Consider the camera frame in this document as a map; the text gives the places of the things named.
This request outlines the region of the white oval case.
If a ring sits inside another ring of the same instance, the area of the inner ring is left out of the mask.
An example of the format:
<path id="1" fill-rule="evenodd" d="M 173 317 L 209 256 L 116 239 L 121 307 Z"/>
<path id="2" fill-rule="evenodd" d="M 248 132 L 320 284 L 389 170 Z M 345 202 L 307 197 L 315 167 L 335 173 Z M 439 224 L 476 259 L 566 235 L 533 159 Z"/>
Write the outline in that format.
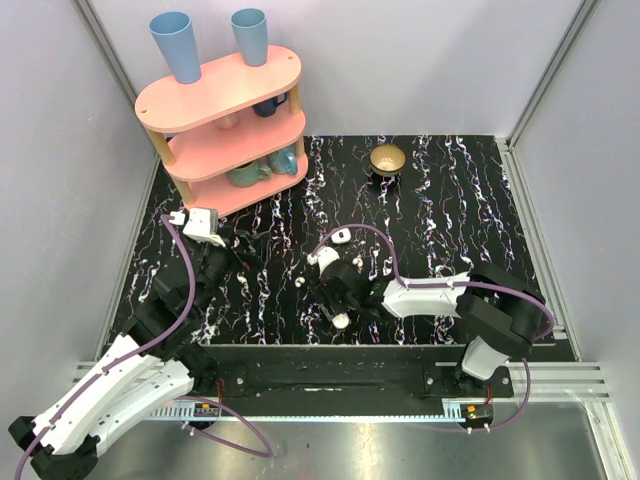
<path id="1" fill-rule="evenodd" d="M 336 329 L 343 330 L 349 326 L 350 319 L 347 313 L 340 313 L 335 315 L 331 322 Z"/>

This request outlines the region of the white earbud charging case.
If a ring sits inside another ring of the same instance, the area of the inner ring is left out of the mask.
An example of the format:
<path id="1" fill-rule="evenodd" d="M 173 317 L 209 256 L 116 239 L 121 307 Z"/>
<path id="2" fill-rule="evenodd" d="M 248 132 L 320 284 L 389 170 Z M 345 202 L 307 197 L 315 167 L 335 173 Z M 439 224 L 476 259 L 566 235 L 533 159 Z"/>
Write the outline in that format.
<path id="1" fill-rule="evenodd" d="M 333 244 L 342 245 L 351 241 L 351 232 L 349 228 L 342 228 L 331 235 Z"/>

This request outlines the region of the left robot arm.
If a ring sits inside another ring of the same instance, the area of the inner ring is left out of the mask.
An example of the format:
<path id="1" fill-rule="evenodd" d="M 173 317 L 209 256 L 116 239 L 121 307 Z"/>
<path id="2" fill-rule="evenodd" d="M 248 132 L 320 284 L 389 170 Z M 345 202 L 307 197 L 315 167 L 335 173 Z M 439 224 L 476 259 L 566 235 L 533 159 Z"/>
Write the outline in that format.
<path id="1" fill-rule="evenodd" d="M 230 273 L 262 266 L 268 235 L 223 228 L 198 244 L 169 233 L 179 257 L 161 263 L 102 358 L 45 412 L 9 426 L 23 452 L 15 478 L 31 466 L 41 479 L 84 479 L 122 434 L 164 404 L 224 391 L 218 361 L 192 333 Z"/>

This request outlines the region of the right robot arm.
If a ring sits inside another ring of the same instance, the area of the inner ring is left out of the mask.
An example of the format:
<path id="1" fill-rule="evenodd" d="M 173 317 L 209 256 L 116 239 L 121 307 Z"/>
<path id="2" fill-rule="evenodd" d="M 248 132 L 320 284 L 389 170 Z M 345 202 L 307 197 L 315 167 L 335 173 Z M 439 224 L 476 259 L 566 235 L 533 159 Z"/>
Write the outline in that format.
<path id="1" fill-rule="evenodd" d="M 407 317 L 451 317 L 471 330 L 464 354 L 445 375 L 447 392 L 487 392 L 496 370 L 509 360 L 528 359 L 534 342 L 555 319 L 539 292 L 491 264 L 443 277 L 373 280 L 343 260 L 319 268 L 314 285 L 321 311 L 337 329 Z"/>

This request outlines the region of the teal ceramic mug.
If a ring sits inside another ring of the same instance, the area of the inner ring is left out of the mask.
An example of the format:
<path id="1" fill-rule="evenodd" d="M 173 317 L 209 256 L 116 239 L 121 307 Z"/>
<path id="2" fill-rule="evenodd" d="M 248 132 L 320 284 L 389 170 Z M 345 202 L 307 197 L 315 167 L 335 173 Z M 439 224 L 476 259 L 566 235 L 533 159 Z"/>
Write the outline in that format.
<path id="1" fill-rule="evenodd" d="M 251 187 L 259 181 L 269 179 L 271 175 L 271 168 L 260 160 L 254 160 L 242 167 L 229 170 L 226 173 L 230 183 L 240 188 Z"/>

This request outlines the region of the light blue butterfly mug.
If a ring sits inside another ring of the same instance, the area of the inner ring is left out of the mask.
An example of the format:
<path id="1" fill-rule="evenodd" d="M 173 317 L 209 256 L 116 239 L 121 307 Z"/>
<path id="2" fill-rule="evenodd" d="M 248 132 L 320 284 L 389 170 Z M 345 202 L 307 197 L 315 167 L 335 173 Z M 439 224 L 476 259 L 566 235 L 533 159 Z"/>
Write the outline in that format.
<path id="1" fill-rule="evenodd" d="M 296 175 L 298 173 L 298 162 L 292 146 L 270 153 L 268 163 L 274 174 Z"/>

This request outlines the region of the pink three-tier shelf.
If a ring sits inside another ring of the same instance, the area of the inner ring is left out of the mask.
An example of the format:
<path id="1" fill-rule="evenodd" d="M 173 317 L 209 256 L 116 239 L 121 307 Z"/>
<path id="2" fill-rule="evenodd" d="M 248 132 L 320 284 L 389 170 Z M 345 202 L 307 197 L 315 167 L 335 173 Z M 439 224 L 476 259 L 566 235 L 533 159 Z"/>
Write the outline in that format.
<path id="1" fill-rule="evenodd" d="M 298 184 L 308 171 L 299 82 L 302 63 L 290 49 L 271 45 L 267 62 L 248 66 L 238 53 L 205 63 L 193 84 L 161 78 L 147 86 L 135 102 L 136 115 L 186 208 L 235 213 Z M 256 103 L 288 93 L 288 100 L 267 118 L 257 116 Z M 219 130 L 214 121 L 235 112 L 239 123 Z M 233 186 L 229 170 L 292 146 L 296 175 L 273 175 L 248 188 Z"/>

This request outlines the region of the pink cup on shelf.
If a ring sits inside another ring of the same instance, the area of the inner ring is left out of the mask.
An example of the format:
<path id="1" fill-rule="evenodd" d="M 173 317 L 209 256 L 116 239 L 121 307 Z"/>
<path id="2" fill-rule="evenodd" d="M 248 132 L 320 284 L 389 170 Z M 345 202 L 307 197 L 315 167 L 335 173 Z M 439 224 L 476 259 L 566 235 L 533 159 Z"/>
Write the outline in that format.
<path id="1" fill-rule="evenodd" d="M 219 130 L 233 129 L 239 123 L 238 115 L 233 112 L 214 121 L 214 125 Z"/>

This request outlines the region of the dark blue mug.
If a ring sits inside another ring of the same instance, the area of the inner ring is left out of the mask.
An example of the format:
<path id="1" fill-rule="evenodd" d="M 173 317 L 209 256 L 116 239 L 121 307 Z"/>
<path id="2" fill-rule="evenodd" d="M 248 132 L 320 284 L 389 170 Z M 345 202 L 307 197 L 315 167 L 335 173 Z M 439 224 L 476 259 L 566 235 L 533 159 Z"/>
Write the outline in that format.
<path id="1" fill-rule="evenodd" d="M 267 118 L 274 115 L 277 109 L 288 100 L 288 93 L 285 92 L 281 95 L 272 97 L 262 102 L 256 103 L 252 106 L 253 112 L 261 117 Z"/>

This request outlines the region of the gold patterned bowl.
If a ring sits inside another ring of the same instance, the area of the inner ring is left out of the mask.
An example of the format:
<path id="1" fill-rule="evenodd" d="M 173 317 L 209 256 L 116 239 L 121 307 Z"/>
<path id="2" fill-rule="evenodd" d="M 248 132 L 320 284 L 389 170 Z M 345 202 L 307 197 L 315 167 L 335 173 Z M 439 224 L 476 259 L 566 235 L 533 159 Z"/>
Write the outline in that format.
<path id="1" fill-rule="evenodd" d="M 395 145 L 380 145 L 369 155 L 371 170 L 381 177 L 398 175 L 406 163 L 406 155 Z"/>

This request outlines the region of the right blue plastic cup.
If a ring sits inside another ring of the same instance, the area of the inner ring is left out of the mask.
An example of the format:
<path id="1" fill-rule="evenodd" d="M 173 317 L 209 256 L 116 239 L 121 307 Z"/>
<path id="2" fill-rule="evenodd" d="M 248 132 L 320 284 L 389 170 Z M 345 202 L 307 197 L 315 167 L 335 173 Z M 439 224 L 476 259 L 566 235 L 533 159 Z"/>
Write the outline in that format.
<path id="1" fill-rule="evenodd" d="M 267 62 L 268 28 L 266 14 L 257 8 L 245 8 L 231 16 L 236 43 L 244 62 L 259 67 Z"/>

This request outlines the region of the blue plastic cup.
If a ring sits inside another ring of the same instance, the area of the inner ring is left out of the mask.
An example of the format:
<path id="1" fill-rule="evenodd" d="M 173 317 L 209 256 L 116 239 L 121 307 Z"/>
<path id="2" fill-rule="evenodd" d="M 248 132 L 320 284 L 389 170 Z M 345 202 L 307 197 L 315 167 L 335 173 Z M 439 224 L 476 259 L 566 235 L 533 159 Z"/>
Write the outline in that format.
<path id="1" fill-rule="evenodd" d="M 257 8 L 245 8 L 231 16 L 236 43 L 244 62 L 259 67 L 267 62 L 268 28 L 266 14 Z"/>
<path id="2" fill-rule="evenodd" d="M 202 73 L 191 17 L 181 11 L 164 12 L 150 21 L 149 30 L 175 80 L 197 82 Z"/>

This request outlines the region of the left blue plastic cup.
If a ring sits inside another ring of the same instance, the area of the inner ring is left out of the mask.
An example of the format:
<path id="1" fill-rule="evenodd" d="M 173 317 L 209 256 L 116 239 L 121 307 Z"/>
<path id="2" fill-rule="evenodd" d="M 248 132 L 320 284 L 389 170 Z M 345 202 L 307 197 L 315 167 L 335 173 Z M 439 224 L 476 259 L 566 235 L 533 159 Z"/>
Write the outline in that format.
<path id="1" fill-rule="evenodd" d="M 149 30 L 175 80 L 197 82 L 202 73 L 191 17 L 181 11 L 164 12 L 150 21 Z"/>

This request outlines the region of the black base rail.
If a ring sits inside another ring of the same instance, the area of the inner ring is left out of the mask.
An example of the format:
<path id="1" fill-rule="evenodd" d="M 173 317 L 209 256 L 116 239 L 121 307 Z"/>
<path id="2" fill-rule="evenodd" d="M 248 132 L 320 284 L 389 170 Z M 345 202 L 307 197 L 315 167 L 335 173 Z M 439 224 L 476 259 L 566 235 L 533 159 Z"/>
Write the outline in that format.
<path id="1" fill-rule="evenodd" d="M 213 345 L 226 397 L 251 391 L 401 388 L 419 396 L 511 399 L 511 375 L 501 366 L 488 380 L 462 372 L 465 348 L 447 345 Z"/>

